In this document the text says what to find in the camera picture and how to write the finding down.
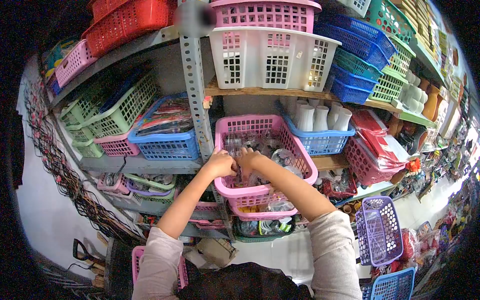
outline white vase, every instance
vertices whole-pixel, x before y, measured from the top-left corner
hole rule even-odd
[[[330,108],[330,113],[327,116],[327,125],[328,129],[332,130],[335,125],[336,120],[338,119],[338,110],[343,108],[343,106],[338,102],[332,102],[332,107]]]
[[[348,121],[350,121],[350,117],[352,116],[352,112],[346,108],[339,108],[338,109],[338,119],[336,119],[335,125],[333,126],[333,130],[338,131],[347,131],[348,130]]]
[[[315,121],[313,122],[313,131],[328,130],[327,125],[328,107],[318,105],[315,108]]]
[[[297,128],[301,131],[313,131],[313,106],[303,104],[300,106],[297,122]]]

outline blue plastic basket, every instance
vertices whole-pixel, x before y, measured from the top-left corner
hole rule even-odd
[[[332,65],[330,68],[330,74],[335,75],[335,78],[340,80],[341,82],[351,85],[354,87],[362,88],[364,90],[373,90],[378,81],[368,79],[362,76],[357,76],[349,71],[340,68],[339,66]]]
[[[314,33],[342,42],[343,49],[357,55],[379,70],[390,65],[390,57],[386,57],[377,44],[351,31],[320,23],[315,27]]]
[[[347,17],[342,14],[333,16],[329,19],[328,23],[330,25],[346,29],[377,44],[380,47],[380,50],[389,59],[394,54],[398,53],[395,45],[390,41],[390,39],[382,30],[368,25],[367,23]]]
[[[330,92],[337,96],[342,102],[364,104],[373,91],[347,85],[338,79],[334,79]]]
[[[362,286],[362,300],[409,300],[412,296],[415,268],[381,275]]]
[[[187,93],[166,96],[157,100],[145,113],[138,125],[141,125],[146,118],[150,117],[163,102],[178,97],[187,97]],[[131,143],[137,144],[148,160],[194,160],[198,158],[198,144],[193,128],[184,133],[155,133],[146,136],[137,136],[136,134],[137,130],[134,129],[127,138]]]

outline white floor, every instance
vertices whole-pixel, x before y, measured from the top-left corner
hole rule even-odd
[[[429,221],[435,225],[437,219],[446,212],[448,197],[460,190],[462,182],[449,183],[444,177],[422,198],[421,203],[412,194],[395,201],[395,209],[401,227],[416,229],[420,224]],[[357,257],[358,243],[355,241]],[[233,264],[254,262],[265,267],[281,269],[285,275],[292,276],[297,284],[309,285],[313,276],[313,258],[310,235],[307,231],[294,233],[272,242],[242,243],[236,242],[239,250],[232,260]],[[370,277],[370,267],[357,265],[360,278]]]

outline light green basket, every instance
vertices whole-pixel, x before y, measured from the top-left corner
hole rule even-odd
[[[408,83],[408,81],[389,68],[384,68],[382,72],[384,75],[378,78],[378,84],[375,85],[373,94],[370,94],[368,98],[390,103],[398,99],[403,84]]]
[[[398,51],[397,54],[394,54],[390,58],[390,66],[388,66],[388,68],[405,78],[412,57],[416,57],[415,52],[413,52],[413,50],[410,49],[410,47],[402,42],[398,37],[392,35],[389,35],[388,37]]]
[[[84,157],[99,158],[103,155],[103,149],[93,142],[93,139],[88,142],[72,141],[72,147],[75,147]]]
[[[165,191],[169,191],[169,190],[173,189],[175,187],[175,183],[177,182],[177,175],[173,175],[172,183],[171,184],[166,184],[166,185],[155,182],[155,181],[151,181],[151,180],[148,180],[148,179],[145,179],[145,178],[133,175],[133,174],[129,174],[129,173],[123,173],[123,175],[126,178],[130,178],[133,181],[136,181],[136,182],[139,182],[139,183],[142,183],[142,184],[146,184],[146,185],[152,186],[154,188],[162,189],[162,190],[165,190]]]
[[[126,133],[157,91],[154,71],[146,74],[106,112],[93,116],[85,125],[99,139]]]

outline hand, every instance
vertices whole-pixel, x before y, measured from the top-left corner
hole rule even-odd
[[[207,163],[202,167],[202,170],[206,172],[213,179],[224,176],[235,176],[237,173],[237,163],[228,155],[226,150],[219,150],[215,148],[212,156]]]

